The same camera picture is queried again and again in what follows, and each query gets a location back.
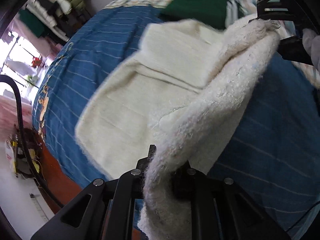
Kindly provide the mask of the grey glove cuff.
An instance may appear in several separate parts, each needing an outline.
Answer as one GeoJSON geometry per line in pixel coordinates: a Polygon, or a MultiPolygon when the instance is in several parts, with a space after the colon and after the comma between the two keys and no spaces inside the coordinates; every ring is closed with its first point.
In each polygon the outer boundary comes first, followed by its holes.
{"type": "Polygon", "coordinates": [[[313,66],[319,71],[320,69],[320,36],[313,30],[303,29],[303,47],[311,57],[313,66]]]}

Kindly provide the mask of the clothes pile on shelf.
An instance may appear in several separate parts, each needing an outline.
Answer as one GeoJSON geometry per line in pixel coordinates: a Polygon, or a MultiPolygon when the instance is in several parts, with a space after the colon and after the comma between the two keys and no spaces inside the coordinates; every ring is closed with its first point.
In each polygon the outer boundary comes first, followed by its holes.
{"type": "Polygon", "coordinates": [[[84,0],[27,0],[17,16],[37,38],[62,45],[91,18],[84,0]]]}

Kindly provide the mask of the white fluffy sweater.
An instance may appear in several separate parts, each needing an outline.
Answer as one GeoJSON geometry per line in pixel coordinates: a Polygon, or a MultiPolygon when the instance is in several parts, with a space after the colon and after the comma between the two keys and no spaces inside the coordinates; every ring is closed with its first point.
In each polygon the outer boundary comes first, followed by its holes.
{"type": "Polygon", "coordinates": [[[255,15],[222,32],[196,20],[149,24],[86,104],[75,140],[108,178],[156,146],[138,222],[149,239],[191,238],[191,208],[174,199],[171,174],[186,162],[206,173],[217,161],[276,52],[277,30],[255,15]]]}

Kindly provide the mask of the green garment with white stripes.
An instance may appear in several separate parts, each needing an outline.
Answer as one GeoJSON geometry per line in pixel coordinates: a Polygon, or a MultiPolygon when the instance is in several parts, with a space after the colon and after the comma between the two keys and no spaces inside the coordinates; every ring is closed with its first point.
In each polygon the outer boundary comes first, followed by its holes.
{"type": "Polygon", "coordinates": [[[242,6],[235,0],[172,0],[159,13],[165,22],[193,19],[217,30],[225,30],[244,16],[242,6]]]}

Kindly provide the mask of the blue striped bed sheet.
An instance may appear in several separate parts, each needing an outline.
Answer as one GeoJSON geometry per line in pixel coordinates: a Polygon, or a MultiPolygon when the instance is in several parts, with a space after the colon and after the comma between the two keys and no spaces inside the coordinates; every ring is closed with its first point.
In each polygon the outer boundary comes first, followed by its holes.
{"type": "MultiPolygon", "coordinates": [[[[74,139],[89,98],[134,53],[160,10],[152,6],[103,9],[64,46],[33,103],[33,127],[65,175],[80,187],[97,178],[74,139]]],[[[304,237],[319,212],[319,114],[313,86],[275,54],[218,161],[213,178],[233,178],[292,239],[304,237]]]]}

